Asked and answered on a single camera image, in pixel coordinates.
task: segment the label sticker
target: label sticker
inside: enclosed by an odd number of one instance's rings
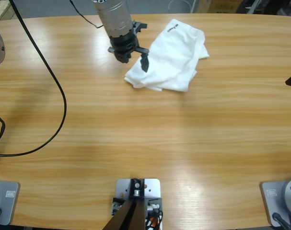
[[[268,196],[277,196],[277,192],[276,192],[276,189],[269,189],[267,190],[267,194]]]
[[[6,197],[14,198],[15,197],[15,191],[7,191],[6,192]]]

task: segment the white cloth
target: white cloth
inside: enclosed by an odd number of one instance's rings
[[[204,42],[203,31],[173,19],[150,46],[148,71],[139,58],[124,79],[134,88],[187,92],[198,60],[209,57]]]

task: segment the floor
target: floor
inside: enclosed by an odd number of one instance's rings
[[[190,13],[194,0],[127,0],[129,11],[138,13]],[[15,0],[24,18],[77,15],[69,0]],[[84,15],[97,14],[91,0],[73,0]]]

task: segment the black cable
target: black cable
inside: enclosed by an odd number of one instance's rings
[[[34,150],[31,150],[31,151],[28,151],[28,152],[22,152],[22,153],[17,153],[17,154],[0,154],[0,157],[18,157],[18,156],[23,156],[23,155],[27,155],[27,154],[30,154],[30,153],[33,153],[35,151],[38,151],[40,150],[41,148],[43,148],[45,145],[47,145],[52,139],[54,139],[54,137],[59,133],[59,131],[61,130],[63,124],[64,124],[64,121],[65,121],[65,117],[66,117],[66,114],[67,114],[67,99],[65,98],[65,94],[64,94],[64,91],[59,83],[59,81],[57,80],[56,76],[54,75],[53,71],[51,70],[49,64],[47,63],[47,61],[45,60],[43,54],[41,53],[40,49],[38,48],[38,46],[36,45],[34,39],[32,38],[31,34],[29,33],[29,30],[27,29],[19,11],[17,10],[16,8],[16,5],[14,4],[13,0],[9,0],[18,20],[20,21],[23,29],[25,30],[27,36],[29,37],[32,45],[35,47],[36,51],[38,52],[39,56],[41,57],[42,61],[44,62],[46,68],[48,69],[49,73],[51,74],[51,76],[53,77],[55,83],[57,84],[60,92],[61,92],[61,95],[63,97],[63,104],[64,104],[64,110],[63,110],[63,117],[62,117],[62,121],[60,123],[60,126],[59,128],[57,129],[57,131],[55,132],[55,134],[49,139],[47,140],[43,145],[39,146],[38,148],[34,149]],[[0,121],[2,123],[2,127],[1,127],[1,130],[0,130],[0,138],[5,130],[5,124],[3,122],[3,120],[0,118]]]
[[[101,27],[103,27],[104,25],[101,25],[101,26],[97,26],[97,25],[95,25],[95,24],[93,24],[92,22],[90,22],[88,19],[86,19],[79,11],[78,11],[78,9],[76,8],[76,6],[75,6],[75,4],[73,3],[73,1],[72,0],[70,0],[70,3],[72,4],[72,6],[74,7],[74,9],[76,10],[76,12],[84,19],[84,20],[86,20],[88,23],[90,23],[90,24],[92,24],[92,25],[94,25],[97,29],[99,29],[99,28],[101,28]]]

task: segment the wooden table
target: wooden table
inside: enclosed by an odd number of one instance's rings
[[[140,44],[172,18],[203,30],[211,55],[187,93],[133,89],[123,78],[139,55],[116,61],[104,29],[81,17],[25,20],[68,115],[42,150],[0,158],[0,180],[21,183],[13,224],[102,229],[116,180],[139,177],[160,179],[166,230],[269,225],[259,184],[291,178],[291,17],[134,15],[148,23]],[[0,153],[18,153],[55,132],[63,102],[19,22],[0,32]]]

